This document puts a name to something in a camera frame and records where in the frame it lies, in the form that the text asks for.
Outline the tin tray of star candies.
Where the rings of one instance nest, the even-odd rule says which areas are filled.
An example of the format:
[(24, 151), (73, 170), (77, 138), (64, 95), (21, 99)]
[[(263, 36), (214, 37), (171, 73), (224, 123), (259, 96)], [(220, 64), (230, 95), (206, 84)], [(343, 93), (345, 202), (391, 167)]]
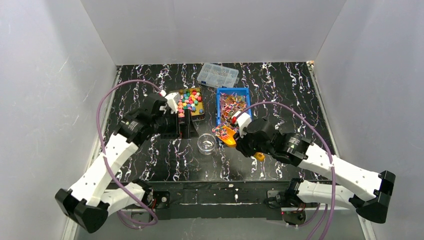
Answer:
[(188, 110), (192, 120), (202, 121), (205, 119), (204, 99), (199, 87), (180, 89), (180, 100), (177, 102), (177, 115), (180, 119), (185, 117), (185, 111)]

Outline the yellow plastic scoop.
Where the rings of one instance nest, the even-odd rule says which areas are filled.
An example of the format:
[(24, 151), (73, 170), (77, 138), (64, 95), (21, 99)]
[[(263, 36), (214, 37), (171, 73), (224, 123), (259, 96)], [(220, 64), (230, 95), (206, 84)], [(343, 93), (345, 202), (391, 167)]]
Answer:
[[(234, 134), (236, 132), (232, 128), (226, 125), (219, 125), (213, 132), (227, 147), (236, 148), (237, 144), (234, 139)], [(263, 162), (265, 160), (265, 155), (261, 152), (256, 152), (253, 156), (250, 156), (250, 158)]]

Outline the blue bin of lollipops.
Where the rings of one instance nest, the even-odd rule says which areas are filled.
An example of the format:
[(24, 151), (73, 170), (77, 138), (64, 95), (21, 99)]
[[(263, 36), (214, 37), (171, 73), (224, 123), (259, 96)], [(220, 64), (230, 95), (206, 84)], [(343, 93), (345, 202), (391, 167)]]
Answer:
[(237, 132), (239, 127), (236, 123), (232, 124), (233, 115), (246, 109), (250, 104), (250, 91), (247, 87), (218, 88), (216, 90), (216, 127), (212, 133), (216, 137), (227, 136), (229, 131), (225, 130), (224, 126)]

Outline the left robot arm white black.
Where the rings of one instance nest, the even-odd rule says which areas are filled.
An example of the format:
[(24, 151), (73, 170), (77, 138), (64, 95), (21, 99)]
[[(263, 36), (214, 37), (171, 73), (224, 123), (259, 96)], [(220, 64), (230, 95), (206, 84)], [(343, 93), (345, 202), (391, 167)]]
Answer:
[(151, 211), (158, 203), (153, 188), (138, 179), (105, 190), (124, 163), (153, 136), (162, 139), (198, 137), (189, 110), (179, 108), (178, 92), (151, 93), (141, 106), (124, 116), (104, 149), (69, 189), (59, 189), (55, 200), (62, 212), (88, 233), (98, 231), (107, 218), (136, 204)]

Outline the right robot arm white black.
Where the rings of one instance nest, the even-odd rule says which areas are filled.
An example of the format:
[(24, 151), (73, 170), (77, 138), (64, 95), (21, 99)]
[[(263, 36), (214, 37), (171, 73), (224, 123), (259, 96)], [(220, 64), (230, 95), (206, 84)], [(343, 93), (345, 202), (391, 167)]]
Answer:
[(246, 157), (266, 154), (283, 164), (309, 170), (336, 180), (335, 187), (300, 178), (290, 181), (289, 187), (274, 203), (334, 203), (354, 210), (359, 216), (377, 224), (387, 220), (396, 175), (388, 170), (377, 173), (355, 166), (297, 133), (280, 133), (268, 120), (251, 119), (248, 115), (233, 118), (238, 126), (234, 134), (236, 149)]

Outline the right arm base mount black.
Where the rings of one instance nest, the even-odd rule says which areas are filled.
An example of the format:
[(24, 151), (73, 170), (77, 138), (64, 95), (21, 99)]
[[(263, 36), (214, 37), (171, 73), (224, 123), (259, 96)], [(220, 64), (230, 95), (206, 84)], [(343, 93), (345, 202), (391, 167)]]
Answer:
[(280, 210), (283, 220), (290, 226), (300, 226), (306, 222), (307, 204), (283, 191), (268, 190), (263, 202), (270, 209)]

